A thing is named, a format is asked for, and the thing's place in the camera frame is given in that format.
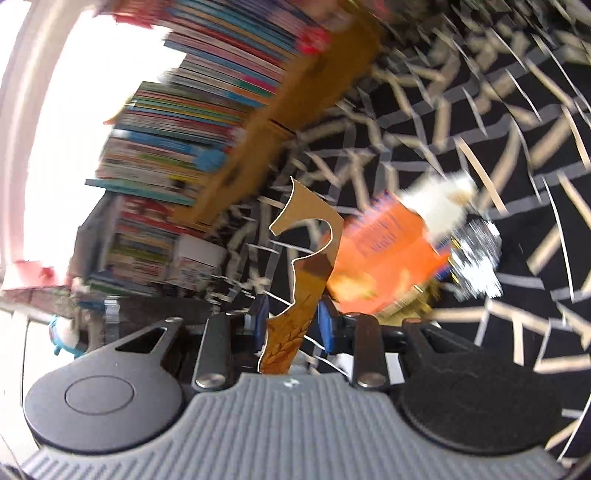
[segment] crumpled plastic wrapper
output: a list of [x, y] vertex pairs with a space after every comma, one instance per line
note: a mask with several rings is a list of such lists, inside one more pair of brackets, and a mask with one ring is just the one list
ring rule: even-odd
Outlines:
[[473, 220], [455, 230], [451, 247], [449, 263], [458, 300], [503, 295], [495, 275], [501, 258], [501, 235], [492, 222]]

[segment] white logo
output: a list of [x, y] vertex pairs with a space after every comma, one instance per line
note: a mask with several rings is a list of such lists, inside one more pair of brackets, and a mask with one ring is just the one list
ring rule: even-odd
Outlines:
[[298, 380], [296, 380], [295, 378], [290, 378], [289, 380], [284, 381], [283, 384], [287, 388], [294, 388], [296, 385], [299, 385], [300, 382]]

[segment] black and beige carpet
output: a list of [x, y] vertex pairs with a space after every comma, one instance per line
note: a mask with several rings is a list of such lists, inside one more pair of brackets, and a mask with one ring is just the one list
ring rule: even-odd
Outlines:
[[[428, 31], [394, 33], [371, 76], [288, 145], [260, 197], [228, 212], [230, 258], [209, 300], [238, 308], [266, 292], [273, 314], [289, 305], [290, 263], [323, 232], [310, 220], [270, 233], [290, 176], [347, 216], [385, 189], [464, 170], [479, 188], [472, 213], [502, 235], [504, 295], [459, 303], [444, 290], [431, 319], [549, 379], [564, 410], [547, 449], [569, 465], [591, 447], [591, 12], [578, 0], [453, 3]], [[309, 343], [311, 371], [330, 369]]]

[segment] black circular cover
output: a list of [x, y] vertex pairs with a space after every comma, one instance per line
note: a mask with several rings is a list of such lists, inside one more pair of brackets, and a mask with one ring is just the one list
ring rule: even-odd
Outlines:
[[543, 445], [560, 415], [560, 403], [542, 378], [484, 352], [438, 355], [407, 380], [400, 400], [416, 429], [478, 455]]
[[181, 388], [158, 356], [109, 347], [29, 390], [23, 408], [39, 441], [74, 453], [118, 452], [156, 437], [181, 413]]

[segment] brown cardboard piece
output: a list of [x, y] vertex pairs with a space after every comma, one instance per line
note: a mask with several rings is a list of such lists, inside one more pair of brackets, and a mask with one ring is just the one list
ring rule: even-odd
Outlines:
[[316, 306], [335, 265], [343, 233], [343, 219], [318, 195], [297, 180], [285, 208], [269, 230], [279, 235], [302, 220], [324, 220], [330, 225], [330, 239], [315, 253], [297, 258], [294, 271], [293, 303], [281, 314], [267, 321], [267, 338], [258, 369], [262, 374], [286, 374], [314, 319]]

